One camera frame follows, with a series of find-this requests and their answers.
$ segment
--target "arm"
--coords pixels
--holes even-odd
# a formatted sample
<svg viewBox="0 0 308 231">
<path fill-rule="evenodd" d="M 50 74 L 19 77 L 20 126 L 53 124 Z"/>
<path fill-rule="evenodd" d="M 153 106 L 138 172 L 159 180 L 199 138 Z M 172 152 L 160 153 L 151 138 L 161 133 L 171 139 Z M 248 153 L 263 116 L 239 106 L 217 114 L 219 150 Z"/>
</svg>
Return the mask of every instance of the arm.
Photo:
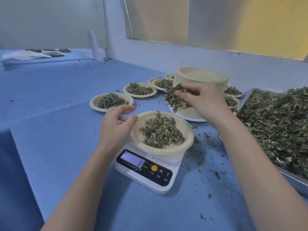
<svg viewBox="0 0 308 231">
<path fill-rule="evenodd" d="M 175 94 L 194 106 L 220 133 L 256 229 L 307 230 L 308 206 L 232 114 L 216 85 L 195 83 L 185 87 L 200 95 Z"/>
<path fill-rule="evenodd" d="M 101 122 L 97 149 L 42 227 L 42 231 L 94 230 L 98 204 L 112 159 L 124 145 L 138 117 L 129 114 L 136 107 L 110 108 Z"/>
</svg>

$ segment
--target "stainless steel tray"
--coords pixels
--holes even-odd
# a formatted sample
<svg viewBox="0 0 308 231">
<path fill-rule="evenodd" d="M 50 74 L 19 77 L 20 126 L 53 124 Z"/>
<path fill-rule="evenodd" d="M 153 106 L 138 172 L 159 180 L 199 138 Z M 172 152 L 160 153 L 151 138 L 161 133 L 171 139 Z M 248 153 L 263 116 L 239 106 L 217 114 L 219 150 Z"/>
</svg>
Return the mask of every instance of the stainless steel tray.
<svg viewBox="0 0 308 231">
<path fill-rule="evenodd" d="M 257 92 L 266 91 L 262 89 L 253 88 L 248 92 L 245 92 L 245 96 L 241 98 L 241 103 L 237 107 L 238 112 L 241 111 L 245 103 L 250 99 L 250 97 Z M 303 179 L 301 176 L 295 175 L 286 171 L 283 168 L 276 166 L 277 169 L 284 175 L 287 181 L 297 190 L 298 193 L 308 197 L 308 181 Z"/>
</svg>

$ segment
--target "left hand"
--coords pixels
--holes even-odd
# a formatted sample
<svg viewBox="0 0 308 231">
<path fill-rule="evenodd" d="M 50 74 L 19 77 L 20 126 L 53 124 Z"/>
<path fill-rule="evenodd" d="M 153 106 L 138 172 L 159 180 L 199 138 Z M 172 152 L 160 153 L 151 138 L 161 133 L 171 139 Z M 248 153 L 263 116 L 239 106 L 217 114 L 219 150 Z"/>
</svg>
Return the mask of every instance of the left hand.
<svg viewBox="0 0 308 231">
<path fill-rule="evenodd" d="M 125 118 L 123 114 L 129 114 L 134 111 L 135 106 L 119 105 L 118 107 L 109 108 L 100 124 L 100 135 L 98 149 L 109 154 L 112 158 L 125 144 L 130 131 L 138 120 L 137 115 Z"/>
</svg>

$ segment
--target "stack of paper plates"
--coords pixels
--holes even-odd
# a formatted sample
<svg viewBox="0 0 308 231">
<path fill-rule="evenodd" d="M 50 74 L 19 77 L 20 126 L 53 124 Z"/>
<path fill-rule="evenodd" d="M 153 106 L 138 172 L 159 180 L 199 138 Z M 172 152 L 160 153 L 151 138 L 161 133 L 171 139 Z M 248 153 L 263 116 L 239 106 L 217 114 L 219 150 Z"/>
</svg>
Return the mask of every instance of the stack of paper plates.
<svg viewBox="0 0 308 231">
<path fill-rule="evenodd" d="M 42 50 L 43 54 L 52 56 L 52 57 L 57 57 L 57 56 L 63 56 L 63 53 L 60 53 L 59 51 L 55 50 L 55 49 L 43 49 Z"/>
<path fill-rule="evenodd" d="M 215 72 L 214 70 L 196 67 L 181 67 L 174 74 L 173 86 L 175 87 L 179 83 L 213 82 L 220 89 L 221 93 L 223 93 L 228 81 L 229 78 L 227 75 Z M 203 120 L 193 107 L 185 110 L 180 109 L 178 113 L 188 118 Z"/>
</svg>

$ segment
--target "right hand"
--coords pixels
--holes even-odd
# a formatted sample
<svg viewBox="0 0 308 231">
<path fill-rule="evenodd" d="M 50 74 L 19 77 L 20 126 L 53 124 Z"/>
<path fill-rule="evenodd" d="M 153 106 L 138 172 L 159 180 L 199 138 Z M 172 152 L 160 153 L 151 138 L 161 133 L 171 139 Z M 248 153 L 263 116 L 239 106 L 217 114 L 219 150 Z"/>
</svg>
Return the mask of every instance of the right hand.
<svg viewBox="0 0 308 231">
<path fill-rule="evenodd" d="M 223 94 L 214 83 L 187 83 L 184 87 L 193 91 L 192 95 L 181 90 L 175 91 L 175 95 L 186 101 L 189 105 L 184 105 L 182 109 L 192 106 L 197 113 L 217 129 L 217 125 L 229 115 L 232 111 L 227 106 Z"/>
</svg>

